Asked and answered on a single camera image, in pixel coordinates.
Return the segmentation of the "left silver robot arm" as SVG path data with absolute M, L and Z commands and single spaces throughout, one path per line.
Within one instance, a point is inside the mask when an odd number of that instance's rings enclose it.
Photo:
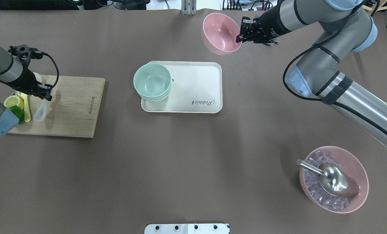
M 48 53 L 26 45 L 10 46 L 9 49 L 0 46 L 0 87 L 51 101 L 56 84 L 43 84 L 29 69 L 31 60 L 44 56 L 50 57 Z M 4 94 L 5 91 L 0 91 L 0 138 L 19 124 L 18 117 L 3 104 Z

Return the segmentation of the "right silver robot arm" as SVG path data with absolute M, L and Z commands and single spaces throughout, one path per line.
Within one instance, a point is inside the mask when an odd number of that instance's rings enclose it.
M 322 102 L 364 129 L 387 148 L 387 103 L 357 84 L 337 65 L 377 37 L 377 28 L 362 9 L 364 0 L 280 0 L 260 17 L 243 17 L 237 43 L 272 43 L 275 38 L 318 22 L 323 34 L 291 61 L 283 84 L 293 95 Z

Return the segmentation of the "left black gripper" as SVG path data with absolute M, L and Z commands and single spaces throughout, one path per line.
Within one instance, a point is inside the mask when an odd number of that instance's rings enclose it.
M 36 48 L 30 48 L 26 45 L 10 46 L 8 52 L 12 55 L 14 62 L 20 62 L 22 68 L 21 74 L 16 80 L 9 82 L 9 86 L 19 92 L 44 98 L 48 102 L 51 102 L 52 85 L 37 82 L 33 72 L 28 69 L 28 66 L 32 59 L 42 59 L 44 56 L 52 59 L 52 57 L 46 52 L 42 52 Z

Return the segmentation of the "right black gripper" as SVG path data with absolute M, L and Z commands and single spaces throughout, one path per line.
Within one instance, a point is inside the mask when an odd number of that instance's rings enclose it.
M 253 42 L 255 44 L 273 43 L 283 35 L 280 10 L 273 9 L 263 13 L 259 18 L 250 19 L 243 16 L 236 43 Z

